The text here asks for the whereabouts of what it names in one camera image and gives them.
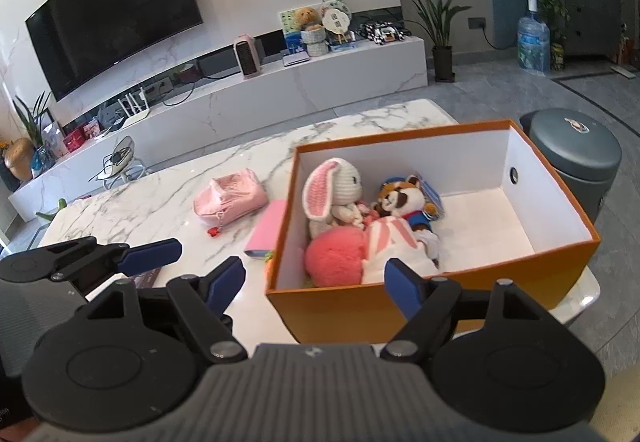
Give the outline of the pink fabric pouch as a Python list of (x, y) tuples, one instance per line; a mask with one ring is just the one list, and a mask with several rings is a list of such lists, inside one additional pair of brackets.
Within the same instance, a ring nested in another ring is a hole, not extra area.
[(193, 211), (206, 224), (207, 234), (215, 237), (232, 222), (262, 209), (268, 202), (257, 174), (243, 168), (210, 180), (195, 197)]

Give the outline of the orange crochet fruit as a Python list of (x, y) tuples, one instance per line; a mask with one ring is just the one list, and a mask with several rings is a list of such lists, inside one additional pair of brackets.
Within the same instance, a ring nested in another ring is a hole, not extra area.
[(272, 265), (273, 259), (276, 256), (276, 252), (274, 250), (270, 250), (267, 252), (266, 258), (265, 258), (265, 267), (268, 268), (268, 266)]

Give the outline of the pink fluffy peach plush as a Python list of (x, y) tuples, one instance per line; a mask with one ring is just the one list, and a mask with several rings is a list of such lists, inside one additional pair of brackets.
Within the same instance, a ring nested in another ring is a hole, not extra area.
[(363, 257), (364, 233), (353, 226), (337, 226), (309, 243), (305, 271), (314, 287), (359, 285)]

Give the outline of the black white toy cars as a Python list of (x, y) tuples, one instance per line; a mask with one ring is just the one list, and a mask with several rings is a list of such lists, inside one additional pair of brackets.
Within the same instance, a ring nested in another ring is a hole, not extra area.
[(387, 22), (362, 23), (359, 26), (358, 34), (360, 37), (366, 38), (378, 46), (384, 46), (386, 43), (402, 41), (411, 36), (410, 30)]

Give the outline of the crochet white pink bunny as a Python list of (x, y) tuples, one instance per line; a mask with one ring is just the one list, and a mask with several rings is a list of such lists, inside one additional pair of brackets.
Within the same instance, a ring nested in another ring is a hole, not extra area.
[(312, 240), (341, 225), (364, 230), (368, 206), (362, 200), (358, 169), (343, 158), (333, 157), (308, 176), (303, 188), (303, 210)]

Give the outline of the panda plush white black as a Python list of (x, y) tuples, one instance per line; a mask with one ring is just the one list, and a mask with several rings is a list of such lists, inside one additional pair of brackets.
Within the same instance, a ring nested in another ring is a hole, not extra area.
[(435, 263), (427, 257), (424, 243), (416, 240), (404, 218), (384, 217), (364, 231), (361, 283), (383, 283), (386, 262), (391, 258), (404, 262), (422, 277), (438, 273)]

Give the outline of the raccoon plush blue outfit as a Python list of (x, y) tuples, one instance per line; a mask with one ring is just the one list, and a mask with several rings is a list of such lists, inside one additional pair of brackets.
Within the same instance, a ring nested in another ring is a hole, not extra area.
[(422, 179), (417, 174), (405, 178), (393, 176), (381, 184), (373, 209), (382, 217), (405, 219), (414, 232), (432, 232), (431, 222), (439, 217), (439, 211), (427, 197)]

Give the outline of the white marble tv console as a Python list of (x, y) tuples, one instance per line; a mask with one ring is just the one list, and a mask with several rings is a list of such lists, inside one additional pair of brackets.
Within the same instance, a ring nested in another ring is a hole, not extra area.
[(356, 48), (290, 67), (270, 63), (257, 77), (233, 75), (204, 84), (186, 102), (157, 105), (142, 121), (85, 142), (21, 186), (9, 202), (28, 221), (55, 208), (59, 199), (71, 202), (95, 191), (99, 183), (93, 175), (124, 136), (134, 140), (137, 158), (154, 167), (282, 121), (426, 84), (425, 46), (418, 37), (385, 46), (360, 41)]

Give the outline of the black curved television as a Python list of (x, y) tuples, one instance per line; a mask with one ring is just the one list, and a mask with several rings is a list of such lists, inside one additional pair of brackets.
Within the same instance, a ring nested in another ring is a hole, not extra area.
[(25, 20), (53, 97), (203, 23), (196, 0), (48, 0)]

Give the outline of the orange cardboard box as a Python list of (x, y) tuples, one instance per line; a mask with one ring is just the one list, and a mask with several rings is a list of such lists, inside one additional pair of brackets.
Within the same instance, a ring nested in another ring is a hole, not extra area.
[(413, 231), (438, 269), (423, 278), (446, 276), (481, 290), (507, 278), (550, 309), (577, 283), (600, 244), (567, 185), (510, 120), (297, 147), (266, 296), (302, 344), (380, 344), (404, 321), (384, 282), (320, 288), (305, 271), (312, 239), (303, 188), (314, 169), (333, 157), (360, 173), (369, 210), (363, 233), (381, 219), (373, 209), (381, 184), (393, 176), (420, 176), (439, 211), (432, 232)]

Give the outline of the pink card wallet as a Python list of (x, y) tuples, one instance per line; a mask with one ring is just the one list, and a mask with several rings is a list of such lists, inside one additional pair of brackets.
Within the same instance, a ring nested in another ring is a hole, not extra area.
[(267, 205), (245, 245), (247, 257), (263, 259), (276, 249), (285, 209), (285, 199), (273, 200)]

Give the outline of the pink space heater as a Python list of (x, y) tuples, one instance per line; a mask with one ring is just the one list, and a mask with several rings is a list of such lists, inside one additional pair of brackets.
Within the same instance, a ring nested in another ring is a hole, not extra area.
[(244, 78), (253, 78), (262, 73), (262, 63), (252, 36), (240, 35), (236, 38), (233, 43), (233, 52)]

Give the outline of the green blue picture book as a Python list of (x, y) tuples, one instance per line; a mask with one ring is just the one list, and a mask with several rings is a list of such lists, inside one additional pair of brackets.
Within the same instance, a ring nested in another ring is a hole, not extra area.
[(279, 13), (279, 20), (285, 40), (282, 52), (284, 66), (293, 66), (310, 60), (306, 44), (303, 43), (302, 32), (296, 23), (295, 11), (285, 10)]

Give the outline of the illustrated card box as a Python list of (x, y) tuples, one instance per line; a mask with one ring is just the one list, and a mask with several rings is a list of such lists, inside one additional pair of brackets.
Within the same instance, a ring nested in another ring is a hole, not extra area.
[(152, 288), (159, 272), (160, 269), (154, 269), (134, 276), (132, 278), (132, 280), (134, 281), (134, 286), (136, 286), (137, 288)]

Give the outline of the round paper fan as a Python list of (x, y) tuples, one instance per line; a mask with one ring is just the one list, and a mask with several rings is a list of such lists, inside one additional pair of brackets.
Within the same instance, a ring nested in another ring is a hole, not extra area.
[(343, 44), (354, 40), (350, 31), (352, 12), (342, 0), (328, 0), (320, 6), (321, 23), (329, 44)]

